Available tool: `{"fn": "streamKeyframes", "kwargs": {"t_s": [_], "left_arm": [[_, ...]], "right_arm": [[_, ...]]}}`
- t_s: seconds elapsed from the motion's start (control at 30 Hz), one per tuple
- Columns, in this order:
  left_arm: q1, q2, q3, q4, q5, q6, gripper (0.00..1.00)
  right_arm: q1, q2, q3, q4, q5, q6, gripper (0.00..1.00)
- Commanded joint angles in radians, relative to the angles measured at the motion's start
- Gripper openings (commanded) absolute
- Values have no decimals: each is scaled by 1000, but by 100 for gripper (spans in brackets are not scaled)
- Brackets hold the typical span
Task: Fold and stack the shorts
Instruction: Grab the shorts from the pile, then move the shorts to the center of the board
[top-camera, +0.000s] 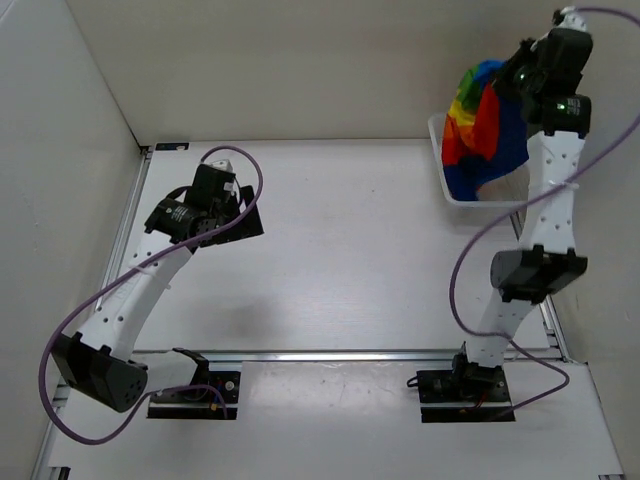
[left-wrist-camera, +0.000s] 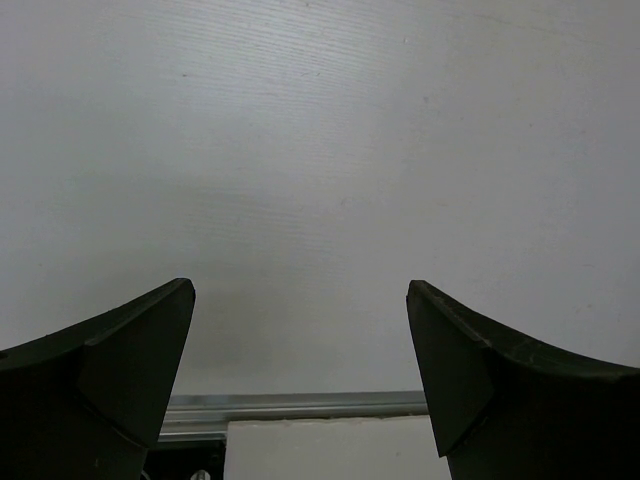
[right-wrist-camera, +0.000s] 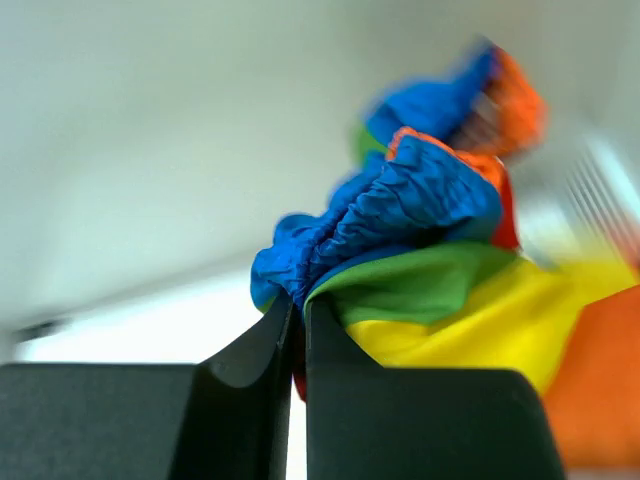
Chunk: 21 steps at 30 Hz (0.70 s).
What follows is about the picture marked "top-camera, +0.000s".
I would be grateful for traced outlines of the rainbow striped shorts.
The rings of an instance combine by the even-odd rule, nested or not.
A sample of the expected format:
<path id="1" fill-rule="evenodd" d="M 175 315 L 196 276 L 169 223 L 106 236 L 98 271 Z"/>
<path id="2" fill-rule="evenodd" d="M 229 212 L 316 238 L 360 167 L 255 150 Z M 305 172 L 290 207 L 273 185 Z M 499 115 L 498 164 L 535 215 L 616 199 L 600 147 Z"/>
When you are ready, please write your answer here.
<path id="1" fill-rule="evenodd" d="M 451 196 L 476 201 L 485 184 L 504 177 L 529 158 L 521 104 L 492 86 L 503 66 L 483 61 L 465 72 L 445 117 L 441 163 Z"/>

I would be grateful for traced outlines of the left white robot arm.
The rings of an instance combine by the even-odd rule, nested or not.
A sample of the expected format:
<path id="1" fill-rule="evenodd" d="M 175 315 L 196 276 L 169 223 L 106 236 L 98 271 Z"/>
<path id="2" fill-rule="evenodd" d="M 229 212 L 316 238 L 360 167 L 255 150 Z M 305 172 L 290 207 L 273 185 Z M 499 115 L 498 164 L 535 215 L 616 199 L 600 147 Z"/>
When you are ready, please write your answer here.
<path id="1" fill-rule="evenodd" d="M 148 391 L 177 389 L 186 399 L 206 395 L 202 356 L 177 348 L 159 363 L 132 358 L 137 338 L 173 277 L 196 251 L 263 234 L 252 186 L 239 186 L 228 160 L 200 163 L 192 183 L 167 194 L 144 223 L 128 270 L 102 293 L 102 302 L 71 335 L 53 336 L 53 360 L 74 390 L 119 413 Z"/>

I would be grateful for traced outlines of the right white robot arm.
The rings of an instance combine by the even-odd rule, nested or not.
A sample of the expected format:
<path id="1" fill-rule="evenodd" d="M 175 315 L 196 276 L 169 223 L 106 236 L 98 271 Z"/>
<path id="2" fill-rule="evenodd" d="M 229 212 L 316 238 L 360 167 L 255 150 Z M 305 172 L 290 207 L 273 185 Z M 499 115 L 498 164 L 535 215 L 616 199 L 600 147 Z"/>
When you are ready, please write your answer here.
<path id="1" fill-rule="evenodd" d="M 504 353 L 525 317 L 582 276 L 588 260 L 575 251 L 576 175 L 590 130 L 591 101 L 578 94 L 593 49 L 585 25 L 556 26 L 521 42 L 491 77 L 490 90 L 513 104 L 528 153 L 526 218 L 518 245 L 495 254 L 493 287 L 480 324 L 454 357 L 449 387 L 470 400 L 500 380 Z"/>

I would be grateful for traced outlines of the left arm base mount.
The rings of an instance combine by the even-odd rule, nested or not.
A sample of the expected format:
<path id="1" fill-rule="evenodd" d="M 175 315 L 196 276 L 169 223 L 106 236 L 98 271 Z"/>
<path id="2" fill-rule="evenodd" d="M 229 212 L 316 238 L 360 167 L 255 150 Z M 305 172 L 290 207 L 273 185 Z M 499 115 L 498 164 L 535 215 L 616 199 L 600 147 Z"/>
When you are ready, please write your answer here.
<path id="1" fill-rule="evenodd" d="M 157 420 L 235 420 L 241 370 L 174 348 L 150 360 L 147 417 Z"/>

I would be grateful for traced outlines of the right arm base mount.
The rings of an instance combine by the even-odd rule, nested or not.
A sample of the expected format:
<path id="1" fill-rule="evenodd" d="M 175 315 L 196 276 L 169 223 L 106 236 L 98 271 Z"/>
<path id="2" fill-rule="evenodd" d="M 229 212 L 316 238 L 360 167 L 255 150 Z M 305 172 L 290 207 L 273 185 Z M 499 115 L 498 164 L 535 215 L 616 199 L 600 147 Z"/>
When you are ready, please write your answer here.
<path id="1" fill-rule="evenodd" d="M 470 362 L 465 345 L 454 355 L 449 369 L 418 370 L 406 387 L 418 392 L 424 424 L 516 420 L 503 367 Z"/>

